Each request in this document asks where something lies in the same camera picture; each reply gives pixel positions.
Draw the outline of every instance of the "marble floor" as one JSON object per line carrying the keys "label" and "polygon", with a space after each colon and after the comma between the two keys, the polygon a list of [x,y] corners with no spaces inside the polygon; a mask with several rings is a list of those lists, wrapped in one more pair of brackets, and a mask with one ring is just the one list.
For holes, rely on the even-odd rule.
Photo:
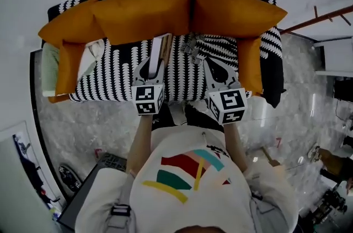
{"label": "marble floor", "polygon": [[[244,120],[238,124],[246,149],[266,146],[272,158],[287,168],[295,188],[301,214],[310,209],[326,190],[321,182],[321,162],[310,164],[306,154],[314,142],[336,150],[345,134],[343,122],[353,105],[332,98],[332,85],[325,76],[315,75],[321,66],[320,52],[308,40],[292,35],[282,37],[285,89],[273,109],[263,98],[251,97]],[[44,141],[55,169],[69,164],[81,179],[95,165],[94,149],[126,157],[138,125],[132,103],[70,101],[50,104],[41,96],[41,52],[35,56],[35,91]],[[204,103],[197,103],[204,110]]]}

